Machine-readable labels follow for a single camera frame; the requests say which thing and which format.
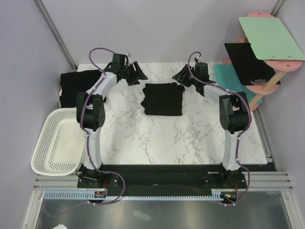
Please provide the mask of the aluminium frame rail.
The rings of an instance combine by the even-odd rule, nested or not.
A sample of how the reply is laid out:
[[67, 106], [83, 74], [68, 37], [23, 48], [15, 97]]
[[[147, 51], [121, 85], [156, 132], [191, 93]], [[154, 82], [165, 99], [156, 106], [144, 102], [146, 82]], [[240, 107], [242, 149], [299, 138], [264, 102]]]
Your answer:
[[62, 54], [64, 55], [66, 61], [68, 62], [69, 66], [74, 70], [77, 71], [78, 67], [76, 62], [74, 61], [72, 55], [70, 54], [67, 46], [64, 43], [58, 29], [56, 28], [55, 23], [53, 22], [46, 6], [44, 5], [42, 0], [33, 0], [33, 3], [36, 5], [38, 11], [40, 12], [42, 18], [44, 19], [49, 31], [51, 32], [52, 36], [54, 37], [59, 49], [61, 50]]

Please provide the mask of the black t shirt stack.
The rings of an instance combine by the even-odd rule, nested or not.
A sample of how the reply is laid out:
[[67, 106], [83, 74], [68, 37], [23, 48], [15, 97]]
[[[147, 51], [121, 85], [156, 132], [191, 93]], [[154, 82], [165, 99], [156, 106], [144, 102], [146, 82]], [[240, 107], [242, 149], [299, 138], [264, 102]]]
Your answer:
[[91, 89], [101, 74], [99, 70], [62, 73], [60, 76], [60, 107], [76, 107], [77, 94]]

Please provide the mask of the black printed t shirt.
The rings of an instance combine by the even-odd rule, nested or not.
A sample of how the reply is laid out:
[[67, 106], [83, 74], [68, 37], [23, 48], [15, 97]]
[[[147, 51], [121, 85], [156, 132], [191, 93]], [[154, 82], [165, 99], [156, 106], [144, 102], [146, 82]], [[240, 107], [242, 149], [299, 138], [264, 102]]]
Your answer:
[[181, 116], [185, 88], [177, 83], [146, 83], [141, 106], [146, 115]]

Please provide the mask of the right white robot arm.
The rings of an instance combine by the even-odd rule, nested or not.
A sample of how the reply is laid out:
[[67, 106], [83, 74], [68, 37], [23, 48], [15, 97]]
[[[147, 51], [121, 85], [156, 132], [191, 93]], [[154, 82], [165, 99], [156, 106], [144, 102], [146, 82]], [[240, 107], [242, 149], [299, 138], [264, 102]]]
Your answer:
[[198, 62], [194, 67], [186, 64], [172, 78], [186, 87], [194, 85], [199, 94], [219, 104], [220, 124], [225, 131], [221, 165], [226, 171], [218, 176], [218, 182], [222, 187], [230, 187], [235, 183], [232, 172], [241, 167], [238, 159], [241, 135], [250, 127], [252, 121], [246, 93], [225, 89], [209, 80], [208, 64], [205, 62]]

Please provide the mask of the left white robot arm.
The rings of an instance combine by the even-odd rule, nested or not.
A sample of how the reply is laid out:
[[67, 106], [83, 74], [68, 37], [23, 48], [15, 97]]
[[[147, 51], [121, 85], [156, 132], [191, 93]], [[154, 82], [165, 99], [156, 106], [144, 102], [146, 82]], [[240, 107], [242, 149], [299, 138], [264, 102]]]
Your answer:
[[140, 80], [147, 80], [137, 61], [127, 65], [115, 62], [109, 63], [105, 69], [96, 70], [96, 82], [85, 92], [79, 92], [76, 97], [77, 122], [85, 137], [84, 167], [89, 170], [99, 170], [102, 166], [101, 130], [106, 114], [104, 99], [108, 92], [124, 79], [129, 86], [138, 85]]

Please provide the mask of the white perforated laundry basket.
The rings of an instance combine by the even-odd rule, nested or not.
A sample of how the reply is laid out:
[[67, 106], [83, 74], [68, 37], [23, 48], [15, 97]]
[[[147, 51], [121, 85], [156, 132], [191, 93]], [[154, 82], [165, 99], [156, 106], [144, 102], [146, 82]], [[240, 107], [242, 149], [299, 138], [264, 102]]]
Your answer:
[[56, 109], [43, 125], [31, 158], [31, 168], [43, 176], [70, 175], [81, 163], [84, 145], [76, 108]]

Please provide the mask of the green clipboard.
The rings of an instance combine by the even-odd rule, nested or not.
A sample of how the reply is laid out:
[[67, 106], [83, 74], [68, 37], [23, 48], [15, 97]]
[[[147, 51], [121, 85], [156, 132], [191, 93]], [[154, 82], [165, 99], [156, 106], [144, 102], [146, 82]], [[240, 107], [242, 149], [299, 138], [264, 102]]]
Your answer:
[[257, 59], [305, 60], [305, 55], [280, 19], [239, 17], [238, 20]]

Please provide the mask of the teal mat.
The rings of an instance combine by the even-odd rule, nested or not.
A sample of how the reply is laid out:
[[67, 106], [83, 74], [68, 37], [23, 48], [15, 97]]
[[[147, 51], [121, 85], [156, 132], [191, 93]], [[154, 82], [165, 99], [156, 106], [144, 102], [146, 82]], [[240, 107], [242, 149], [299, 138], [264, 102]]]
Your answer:
[[218, 85], [230, 91], [245, 92], [248, 101], [251, 101], [255, 97], [254, 92], [240, 83], [233, 65], [215, 64], [213, 68]]

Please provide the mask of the pink wooden shelf stand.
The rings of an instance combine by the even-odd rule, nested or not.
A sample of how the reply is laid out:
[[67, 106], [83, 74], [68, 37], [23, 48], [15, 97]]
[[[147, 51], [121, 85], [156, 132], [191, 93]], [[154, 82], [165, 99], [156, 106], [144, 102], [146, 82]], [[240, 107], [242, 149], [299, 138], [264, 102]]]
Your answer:
[[232, 64], [239, 83], [254, 93], [248, 101], [255, 110], [286, 73], [301, 67], [305, 56], [279, 18], [256, 11], [238, 20], [244, 36], [224, 45], [229, 56], [225, 63]]

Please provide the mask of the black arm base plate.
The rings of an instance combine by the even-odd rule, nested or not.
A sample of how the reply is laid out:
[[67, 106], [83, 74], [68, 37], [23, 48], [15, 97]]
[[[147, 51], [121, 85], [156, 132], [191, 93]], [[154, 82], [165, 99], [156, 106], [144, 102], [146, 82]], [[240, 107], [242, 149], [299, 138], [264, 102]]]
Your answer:
[[222, 165], [102, 165], [100, 170], [103, 173], [81, 164], [75, 174], [80, 184], [101, 188], [117, 187], [122, 183], [114, 172], [123, 177], [126, 187], [178, 185], [239, 189], [247, 186], [242, 168], [226, 171]]

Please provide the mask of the black clipboard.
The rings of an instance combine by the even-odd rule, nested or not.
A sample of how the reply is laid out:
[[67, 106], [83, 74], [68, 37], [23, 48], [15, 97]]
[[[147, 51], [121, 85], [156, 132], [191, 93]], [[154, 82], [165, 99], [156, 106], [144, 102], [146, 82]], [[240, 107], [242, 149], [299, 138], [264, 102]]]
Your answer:
[[256, 58], [249, 43], [225, 43], [225, 49], [242, 85], [266, 84], [275, 75], [272, 67]]

